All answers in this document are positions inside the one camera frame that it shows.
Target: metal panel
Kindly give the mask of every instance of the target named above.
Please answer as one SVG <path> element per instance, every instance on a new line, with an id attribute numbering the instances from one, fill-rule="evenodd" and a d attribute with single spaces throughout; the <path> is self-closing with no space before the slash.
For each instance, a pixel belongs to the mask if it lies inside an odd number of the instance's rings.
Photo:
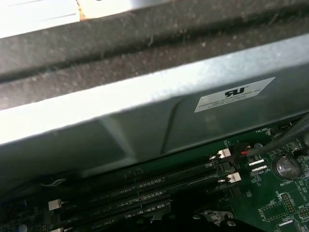
<path id="1" fill-rule="evenodd" d="M 2 143 L 40 137 L 2 145 L 1 176 L 12 179 L 12 167 L 14 177 L 74 168 L 94 175 L 304 113 L 308 40 L 309 34 L 3 110 Z M 273 76 L 253 98 L 194 113 L 201 96 Z"/>
<path id="2" fill-rule="evenodd" d="M 0 0 L 0 38 L 79 21 L 76 0 Z"/>

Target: white label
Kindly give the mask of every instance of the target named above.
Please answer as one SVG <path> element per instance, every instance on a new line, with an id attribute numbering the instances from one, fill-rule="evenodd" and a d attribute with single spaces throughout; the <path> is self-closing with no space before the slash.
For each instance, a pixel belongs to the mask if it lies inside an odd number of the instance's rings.
<path id="1" fill-rule="evenodd" d="M 275 77 L 201 97 L 195 113 L 258 95 Z"/>

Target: green circuit board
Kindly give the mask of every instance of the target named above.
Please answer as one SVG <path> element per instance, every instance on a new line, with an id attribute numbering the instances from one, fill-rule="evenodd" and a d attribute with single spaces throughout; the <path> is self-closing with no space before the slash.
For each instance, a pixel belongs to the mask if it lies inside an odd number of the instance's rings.
<path id="1" fill-rule="evenodd" d="M 118 186 L 117 188 L 119 188 L 120 186 L 139 184 L 149 179 L 153 180 L 175 169 L 186 170 L 190 167 L 190 164 L 198 163 L 204 165 L 205 163 L 209 163 L 210 156 L 213 156 L 219 150 L 225 148 L 231 149 L 234 145 L 241 143 L 266 145 L 280 136 L 292 124 L 292 122 L 288 121 L 269 125 L 226 138 L 225 140 L 103 174 L 87 179 L 84 182 L 73 184 L 68 192 L 65 188 L 51 191 L 46 195 L 46 199 L 48 199 L 47 201 L 57 198 L 65 199 L 66 194 L 70 197 L 77 196 L 79 200 L 83 199 L 83 197 L 80 198 L 78 195 L 83 194 L 85 189 L 95 189 L 99 193 L 110 190 L 114 186 Z M 224 197 L 213 200 L 207 196 L 206 198 L 209 198 L 209 202 L 204 203 L 205 205 L 201 206 L 201 209 L 229 211 L 235 218 L 266 232 L 309 232 L 308 154 L 308 148 L 303 142 L 300 139 L 295 139 L 267 154 L 253 157 L 243 156 L 237 162 L 224 162 L 220 164 L 223 166 L 226 165 L 226 170 L 233 166 L 236 172 L 239 172 L 241 180 L 231 188 L 223 189 L 225 192 Z M 278 176 L 274 164 L 281 157 L 293 159 L 297 163 L 300 170 L 297 178 L 288 180 Z M 256 161 L 261 160 L 263 162 L 253 165 Z M 42 204 L 39 204 L 36 197 L 33 198 L 33 201 L 30 199 L 22 199 L 20 202 L 21 204 L 26 203 L 28 208 L 34 207 L 35 209 L 45 207 L 44 205 L 47 202 L 43 201 Z M 88 214 L 87 211 L 85 213 L 82 212 L 81 218 L 86 217 Z M 34 215 L 30 213 L 28 218 L 34 218 Z M 14 231 L 13 229 L 19 224 L 20 220 L 17 220 L 9 226 L 4 225 L 4 230 L 0 228 L 0 231 Z"/>
<path id="2" fill-rule="evenodd" d="M 289 127 L 289 124 L 260 128 L 224 141 L 124 169 L 112 173 L 111 177 L 114 179 L 117 174 L 119 179 L 136 178 L 139 175 L 203 159 L 236 143 L 249 142 L 265 145 L 280 134 L 280 132 L 274 133 L 273 131 L 279 131 L 278 128 L 283 127 Z M 294 180 L 278 178 L 274 175 L 272 168 L 272 162 L 278 155 L 285 154 L 293 158 L 293 152 L 303 148 L 301 141 L 296 139 L 265 155 L 244 158 L 237 165 L 242 180 L 237 188 L 230 190 L 230 197 L 213 204 L 212 210 L 230 211 L 237 219 L 267 232 L 309 232 L 309 157 L 297 158 L 302 174 Z M 248 164 L 261 159 L 265 160 L 267 168 L 251 172 L 252 168 Z"/>

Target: motherboard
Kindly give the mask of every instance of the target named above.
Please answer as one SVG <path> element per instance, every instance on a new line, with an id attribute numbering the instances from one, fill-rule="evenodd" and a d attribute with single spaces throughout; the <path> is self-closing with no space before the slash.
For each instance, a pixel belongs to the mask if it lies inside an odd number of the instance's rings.
<path id="1" fill-rule="evenodd" d="M 309 232 L 309 150 L 301 139 L 247 157 L 288 130 L 273 124 L 2 204 L 0 232 L 103 231 L 186 205 L 266 232 Z"/>

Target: screw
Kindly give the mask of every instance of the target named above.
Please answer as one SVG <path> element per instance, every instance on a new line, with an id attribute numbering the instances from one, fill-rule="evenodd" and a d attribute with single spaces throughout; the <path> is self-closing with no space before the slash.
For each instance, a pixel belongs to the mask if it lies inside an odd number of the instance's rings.
<path id="1" fill-rule="evenodd" d="M 195 219 L 195 220 L 200 220 L 201 216 L 198 215 L 198 214 L 194 214 L 192 218 Z"/>
<path id="2" fill-rule="evenodd" d="M 233 221 L 227 221 L 228 226 L 236 226 L 236 223 Z"/>

